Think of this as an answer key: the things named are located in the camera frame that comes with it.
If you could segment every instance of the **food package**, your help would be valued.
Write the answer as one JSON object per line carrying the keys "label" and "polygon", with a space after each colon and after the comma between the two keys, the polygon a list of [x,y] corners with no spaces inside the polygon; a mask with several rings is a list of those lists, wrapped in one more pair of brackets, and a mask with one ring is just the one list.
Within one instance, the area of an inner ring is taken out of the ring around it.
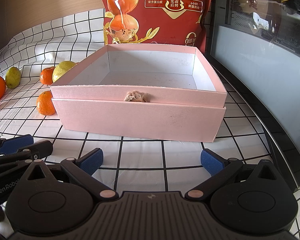
{"label": "food package", "polygon": [[211,0],[102,0],[104,41],[205,45],[202,20]]}

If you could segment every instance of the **green fruit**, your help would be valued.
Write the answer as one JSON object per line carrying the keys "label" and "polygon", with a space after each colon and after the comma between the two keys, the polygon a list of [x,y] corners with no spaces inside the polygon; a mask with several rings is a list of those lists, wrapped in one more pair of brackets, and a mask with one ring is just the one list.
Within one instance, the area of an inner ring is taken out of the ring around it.
{"label": "green fruit", "polygon": [[64,73],[73,68],[77,63],[70,60],[60,62],[53,71],[52,81],[58,80]]}
{"label": "green fruit", "polygon": [[11,67],[6,73],[6,85],[8,88],[16,88],[21,81],[20,70],[16,67]]}

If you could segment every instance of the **wooden wall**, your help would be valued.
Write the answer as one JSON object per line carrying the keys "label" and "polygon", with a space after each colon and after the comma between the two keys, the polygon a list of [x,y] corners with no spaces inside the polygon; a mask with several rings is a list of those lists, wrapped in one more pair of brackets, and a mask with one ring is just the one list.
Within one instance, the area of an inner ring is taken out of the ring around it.
{"label": "wooden wall", "polygon": [[101,0],[0,0],[0,49],[35,25],[99,8]]}

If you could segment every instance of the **round joint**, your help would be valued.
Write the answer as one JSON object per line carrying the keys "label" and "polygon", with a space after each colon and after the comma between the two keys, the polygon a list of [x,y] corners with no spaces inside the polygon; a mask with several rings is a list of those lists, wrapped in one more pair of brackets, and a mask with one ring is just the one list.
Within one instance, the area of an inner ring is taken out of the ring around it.
{"label": "round joint", "polygon": [[188,192],[188,196],[193,198],[199,198],[203,196],[203,192],[198,189],[193,189]]}
{"label": "round joint", "polygon": [[104,197],[104,198],[111,198],[111,197],[115,196],[115,191],[113,191],[111,189],[105,189],[100,192],[100,196]]}

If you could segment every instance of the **pink box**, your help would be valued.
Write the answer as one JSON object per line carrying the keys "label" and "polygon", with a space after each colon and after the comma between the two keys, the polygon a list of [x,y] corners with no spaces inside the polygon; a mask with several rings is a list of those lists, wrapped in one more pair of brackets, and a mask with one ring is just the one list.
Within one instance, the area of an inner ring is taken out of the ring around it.
{"label": "pink box", "polygon": [[[196,47],[112,44],[51,85],[65,129],[162,140],[212,142],[226,90]],[[128,92],[149,102],[123,101]]]}

